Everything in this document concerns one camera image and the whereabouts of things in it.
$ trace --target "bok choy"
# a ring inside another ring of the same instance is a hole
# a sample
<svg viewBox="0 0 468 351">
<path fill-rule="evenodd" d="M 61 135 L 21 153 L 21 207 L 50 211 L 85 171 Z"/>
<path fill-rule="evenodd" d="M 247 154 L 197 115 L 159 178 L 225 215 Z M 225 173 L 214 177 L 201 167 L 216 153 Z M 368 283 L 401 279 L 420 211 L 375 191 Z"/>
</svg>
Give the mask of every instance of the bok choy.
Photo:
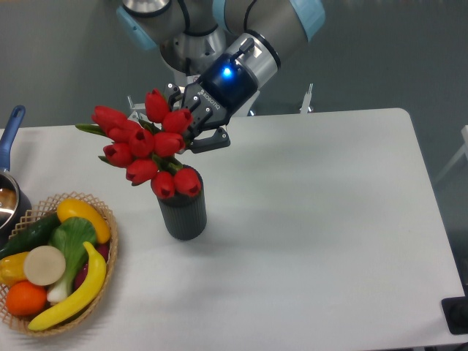
<svg viewBox="0 0 468 351">
<path fill-rule="evenodd" d="M 49 245 L 64 254 L 66 268 L 64 275 L 49 287 L 47 299 L 51 304 L 61 302 L 72 294 L 75 276 L 88 259 L 83 246 L 85 241 L 96 245 L 97 238 L 93 224 L 84 218 L 69 218 L 53 231 Z"/>
</svg>

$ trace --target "orange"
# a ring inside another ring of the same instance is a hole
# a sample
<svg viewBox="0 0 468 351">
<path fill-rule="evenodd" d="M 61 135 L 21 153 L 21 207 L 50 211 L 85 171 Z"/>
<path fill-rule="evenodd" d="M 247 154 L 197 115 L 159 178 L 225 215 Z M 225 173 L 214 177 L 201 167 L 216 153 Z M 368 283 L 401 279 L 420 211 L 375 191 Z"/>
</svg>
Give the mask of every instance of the orange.
<svg viewBox="0 0 468 351">
<path fill-rule="evenodd" d="M 7 293 L 5 306 L 14 316 L 29 316 L 41 312 L 47 303 L 47 291 L 31 282 L 13 285 Z"/>
</svg>

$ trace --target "pot handle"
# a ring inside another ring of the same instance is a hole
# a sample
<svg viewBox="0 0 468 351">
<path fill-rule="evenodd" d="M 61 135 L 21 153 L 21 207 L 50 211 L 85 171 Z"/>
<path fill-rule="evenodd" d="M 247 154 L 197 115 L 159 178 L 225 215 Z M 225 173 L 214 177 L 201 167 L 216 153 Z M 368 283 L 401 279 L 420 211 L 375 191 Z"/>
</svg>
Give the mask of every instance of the pot handle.
<svg viewBox="0 0 468 351">
<path fill-rule="evenodd" d="M 13 108 L 10 119 L 0 139 L 0 170 L 10 170 L 10 153 L 16 132 L 20 128 L 26 109 L 22 105 Z"/>
</svg>

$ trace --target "banana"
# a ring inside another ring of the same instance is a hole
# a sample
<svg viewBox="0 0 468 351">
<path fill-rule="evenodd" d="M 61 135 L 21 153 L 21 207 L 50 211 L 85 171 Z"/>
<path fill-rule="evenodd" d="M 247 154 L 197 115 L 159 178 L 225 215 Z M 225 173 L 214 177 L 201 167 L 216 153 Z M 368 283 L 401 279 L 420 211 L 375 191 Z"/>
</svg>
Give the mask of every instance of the banana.
<svg viewBox="0 0 468 351">
<path fill-rule="evenodd" d="M 73 317 L 93 301 L 101 290 L 106 274 L 105 259 L 88 241 L 83 245 L 89 256 L 88 275 L 84 282 L 68 298 L 35 317 L 28 325 L 29 330 L 44 331 Z"/>
</svg>

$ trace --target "green vegetable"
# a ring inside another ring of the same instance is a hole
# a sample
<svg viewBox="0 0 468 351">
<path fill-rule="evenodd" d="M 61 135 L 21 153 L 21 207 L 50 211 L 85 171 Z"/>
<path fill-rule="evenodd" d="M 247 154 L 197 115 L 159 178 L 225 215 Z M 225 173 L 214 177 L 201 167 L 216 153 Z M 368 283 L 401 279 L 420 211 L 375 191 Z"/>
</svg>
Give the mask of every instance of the green vegetable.
<svg viewBox="0 0 468 351">
<path fill-rule="evenodd" d="M 13 236 L 0 249 L 0 260 L 12 254 L 31 251 L 32 249 L 47 244 L 53 230 L 60 225 L 57 213 L 50 214 L 31 223 L 29 227 Z"/>
<path fill-rule="evenodd" d="M 59 303 L 72 293 L 72 286 L 78 271 L 88 260 L 83 243 L 96 245 L 96 230 L 93 224 L 84 218 L 71 217 L 53 231 L 49 245 L 56 247 L 65 256 L 65 273 L 50 286 L 47 299 L 51 303 Z"/>
</svg>

